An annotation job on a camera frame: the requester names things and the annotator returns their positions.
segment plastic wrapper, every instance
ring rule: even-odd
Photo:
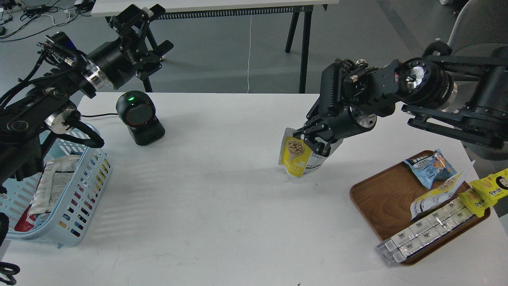
[[[34,198],[16,223],[15,231],[27,232],[45,223],[74,175],[80,158],[79,155],[63,156],[46,163]]]
[[[472,216],[473,214],[456,198],[382,241],[376,250],[389,266],[397,265],[425,247],[429,247]]]
[[[453,175],[437,188],[426,192],[414,200],[410,206],[411,219],[422,216],[427,211],[431,211],[451,199],[460,185],[464,182],[465,175],[472,169],[473,165],[474,161],[472,161],[462,172]]]
[[[469,184],[487,204],[493,206],[508,195],[508,168]]]
[[[404,160],[412,172],[427,189],[434,181],[443,182],[457,172],[437,149],[432,155]]]
[[[288,174],[300,178],[317,170],[327,159],[314,153],[301,139],[293,137],[295,129],[286,128],[280,146],[279,165],[284,166]],[[342,140],[331,144],[330,155],[339,147]]]

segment blue snack package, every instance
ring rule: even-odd
[[[457,172],[437,149],[432,155],[404,160],[422,185],[430,190],[434,181],[444,182]]]

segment black table leg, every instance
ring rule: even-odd
[[[291,18],[291,25],[289,27],[288,41],[286,42],[286,53],[291,52],[291,46],[293,44],[293,39],[295,37],[296,24],[298,23],[298,16],[300,16],[300,12],[293,12],[293,17]]]
[[[153,92],[152,85],[151,85],[150,79],[148,77],[143,80],[143,86],[145,87],[146,92]]]
[[[298,90],[298,93],[305,93],[305,84],[307,81],[307,62],[309,59],[311,20],[312,20],[312,10],[305,12],[303,18],[302,62],[300,66],[300,88]]]

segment gray floor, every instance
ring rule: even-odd
[[[31,1],[34,4],[45,2]],[[57,5],[66,7],[70,2],[74,0],[61,0]],[[7,33],[23,24],[20,15],[21,12],[14,12],[14,21],[5,24]],[[66,21],[62,11],[51,15],[56,23]],[[175,48],[166,55],[163,68],[151,77],[153,90],[298,92],[303,17],[298,24],[293,51],[286,54],[284,46],[290,20],[291,14],[276,14],[155,21],[151,29],[156,39],[159,42],[169,39]],[[306,92],[319,93],[321,72],[335,58],[365,59],[371,66],[381,67],[393,59],[405,61],[420,56],[436,39],[446,41],[455,20],[453,8],[441,5],[439,0],[340,0],[337,5],[329,5],[327,11],[316,6],[312,16]],[[31,35],[51,24],[50,17],[41,17],[6,40]],[[116,33],[107,26],[105,19],[79,16],[66,26],[28,39],[0,43],[0,94],[30,71],[38,58],[36,43],[44,41],[44,35],[57,31],[66,32],[86,53],[116,39]],[[47,68],[43,66],[39,75]],[[143,90],[143,84],[133,79],[119,91],[130,90]],[[111,90],[105,87],[101,91]],[[479,176],[484,177],[507,166],[506,162],[479,160],[475,168]],[[508,212],[506,201],[499,203],[498,214]]]

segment webcam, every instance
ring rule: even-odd
[[[155,105],[148,95],[141,91],[130,91],[122,94],[116,101],[116,112],[127,125],[129,133],[137,145],[153,143],[166,130],[155,116]]]

